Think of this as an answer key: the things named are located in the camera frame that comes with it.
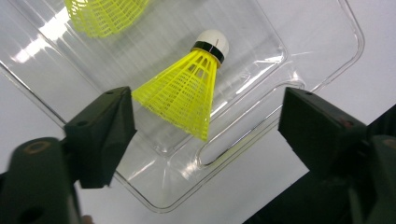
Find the transparent plastic container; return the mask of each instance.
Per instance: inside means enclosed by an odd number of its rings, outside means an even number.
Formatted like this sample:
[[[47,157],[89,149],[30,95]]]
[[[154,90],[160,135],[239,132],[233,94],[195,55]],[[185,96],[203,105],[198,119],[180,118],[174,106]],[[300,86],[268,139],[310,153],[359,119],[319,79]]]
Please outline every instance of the transparent plastic container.
[[[19,14],[0,16],[14,28],[0,29],[8,44],[0,61],[60,126],[99,93],[150,80],[186,55],[202,31],[227,36],[207,142],[134,102],[138,133],[116,178],[159,213],[178,207],[274,128],[286,87],[320,90],[359,59],[364,44],[345,0],[153,0],[134,25],[101,39],[76,32],[62,0],[9,3]]]

